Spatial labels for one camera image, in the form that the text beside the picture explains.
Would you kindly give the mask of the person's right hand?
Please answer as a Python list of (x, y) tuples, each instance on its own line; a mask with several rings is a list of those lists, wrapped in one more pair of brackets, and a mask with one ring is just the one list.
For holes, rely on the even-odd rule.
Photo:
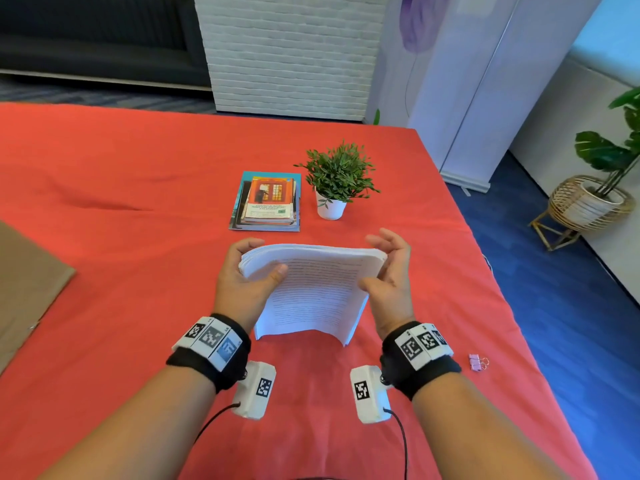
[(380, 228), (377, 235), (367, 235), (366, 240), (387, 255), (377, 275), (386, 282), (387, 292), (383, 297), (369, 296), (376, 332), (384, 340), (394, 330), (415, 321), (409, 277), (411, 247), (386, 228)]

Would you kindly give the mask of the white printed paper stack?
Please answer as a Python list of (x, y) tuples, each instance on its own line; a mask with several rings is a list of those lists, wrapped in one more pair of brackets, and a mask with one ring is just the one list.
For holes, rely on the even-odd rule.
[(358, 282), (377, 277), (387, 258), (377, 249), (305, 244), (274, 244), (247, 252), (239, 271), (251, 281), (262, 279), (277, 264), (287, 266), (286, 278), (254, 327), (256, 339), (316, 330), (347, 346), (368, 300)]

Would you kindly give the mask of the person's right forearm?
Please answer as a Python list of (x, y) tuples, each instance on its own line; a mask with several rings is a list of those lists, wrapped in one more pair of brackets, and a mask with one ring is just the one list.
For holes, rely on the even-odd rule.
[(460, 373), (427, 383), (412, 405), (443, 480), (569, 480)]

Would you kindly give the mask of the large blue book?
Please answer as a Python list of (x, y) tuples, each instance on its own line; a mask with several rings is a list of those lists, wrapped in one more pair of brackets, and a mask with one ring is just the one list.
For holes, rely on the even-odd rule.
[[(272, 178), (293, 178), (296, 182), (294, 209), (296, 220), (292, 225), (242, 225), (240, 223), (241, 213), (244, 208), (244, 201), (249, 193), (249, 188), (253, 177)], [(301, 175), (299, 173), (283, 172), (261, 172), (245, 171), (236, 197), (234, 210), (230, 219), (229, 229), (241, 231), (263, 231), (263, 232), (299, 232), (300, 231), (300, 197), (301, 197)]]

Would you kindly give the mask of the black right wristband with markers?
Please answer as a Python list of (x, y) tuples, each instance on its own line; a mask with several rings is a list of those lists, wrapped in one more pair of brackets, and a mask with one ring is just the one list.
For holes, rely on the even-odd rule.
[(434, 324), (400, 325), (382, 342), (381, 374), (386, 384), (413, 400), (425, 385), (448, 373), (461, 373), (453, 351)]

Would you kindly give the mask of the black wristband with markers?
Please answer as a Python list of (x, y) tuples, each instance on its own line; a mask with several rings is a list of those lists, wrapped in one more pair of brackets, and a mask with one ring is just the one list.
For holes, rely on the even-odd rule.
[(425, 385), (448, 373), (461, 373), (453, 351), (434, 324), (400, 325), (382, 342), (381, 374), (386, 384), (413, 400)]
[(172, 347), (166, 364), (192, 369), (229, 390), (244, 379), (252, 340), (239, 323), (222, 314), (201, 317)]

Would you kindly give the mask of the black left wristband with markers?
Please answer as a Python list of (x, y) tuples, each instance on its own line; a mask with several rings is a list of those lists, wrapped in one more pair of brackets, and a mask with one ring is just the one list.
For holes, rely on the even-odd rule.
[(172, 347), (166, 364), (192, 369), (229, 390), (244, 379), (252, 340), (239, 323), (222, 314), (201, 317)]

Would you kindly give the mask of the small green plant white pot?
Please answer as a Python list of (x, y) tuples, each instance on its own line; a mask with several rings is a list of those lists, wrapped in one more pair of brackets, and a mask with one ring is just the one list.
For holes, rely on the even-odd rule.
[(305, 179), (316, 193), (318, 215), (325, 220), (338, 220), (348, 203), (380, 193), (373, 184), (375, 166), (364, 145), (343, 141), (326, 152), (308, 150), (307, 160), (294, 166), (306, 170)]

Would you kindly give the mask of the red tablecloth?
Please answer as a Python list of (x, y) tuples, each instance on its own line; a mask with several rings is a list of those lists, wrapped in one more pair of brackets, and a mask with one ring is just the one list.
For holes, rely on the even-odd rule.
[[(364, 145), (380, 194), (318, 217), (301, 186), (290, 242), (363, 248), (380, 227), (412, 247), (420, 321), (464, 375), (574, 479), (597, 480), (420, 138), (403, 128), (80, 105), (0, 104), (0, 220), (76, 270), (0, 376), (0, 480), (39, 476), (161, 370), (212, 309), (245, 171)], [(468, 355), (489, 359), (470, 369)]]

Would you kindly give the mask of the wicker basket plant stand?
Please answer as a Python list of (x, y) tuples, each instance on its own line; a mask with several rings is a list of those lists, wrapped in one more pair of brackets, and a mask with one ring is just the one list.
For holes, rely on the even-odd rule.
[(585, 233), (598, 232), (628, 217), (636, 199), (626, 190), (594, 176), (567, 178), (551, 192), (547, 208), (529, 226), (548, 251), (571, 245)]

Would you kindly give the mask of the white roll-up banner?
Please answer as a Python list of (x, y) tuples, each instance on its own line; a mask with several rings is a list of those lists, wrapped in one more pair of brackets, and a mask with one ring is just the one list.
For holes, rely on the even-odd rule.
[(444, 181), (487, 193), (602, 0), (387, 0), (364, 122), (414, 129)]

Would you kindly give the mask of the white brick column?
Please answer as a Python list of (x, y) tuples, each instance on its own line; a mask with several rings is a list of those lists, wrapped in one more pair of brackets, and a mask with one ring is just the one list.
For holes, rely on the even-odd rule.
[(194, 0), (219, 113), (365, 119), (389, 0)]

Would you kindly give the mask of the brown cardboard sheet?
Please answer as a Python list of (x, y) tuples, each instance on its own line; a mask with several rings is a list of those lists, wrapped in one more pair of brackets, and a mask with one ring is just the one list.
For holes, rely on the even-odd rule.
[(0, 221), (0, 376), (75, 274)]

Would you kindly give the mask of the large leafy plant white pot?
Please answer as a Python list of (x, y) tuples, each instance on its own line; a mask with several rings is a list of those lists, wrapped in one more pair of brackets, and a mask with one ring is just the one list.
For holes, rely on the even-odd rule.
[(629, 214), (635, 206), (633, 197), (620, 190), (620, 183), (640, 162), (640, 86), (615, 98), (609, 108), (623, 110), (629, 134), (622, 144), (592, 130), (575, 135), (578, 158), (606, 175), (598, 181), (584, 178), (573, 186), (562, 218), (577, 230), (603, 228)]

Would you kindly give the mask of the black sofa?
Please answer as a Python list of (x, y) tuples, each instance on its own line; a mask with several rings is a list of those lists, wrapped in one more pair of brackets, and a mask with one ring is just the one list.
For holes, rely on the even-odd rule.
[(0, 0), (0, 72), (211, 89), (194, 0)]

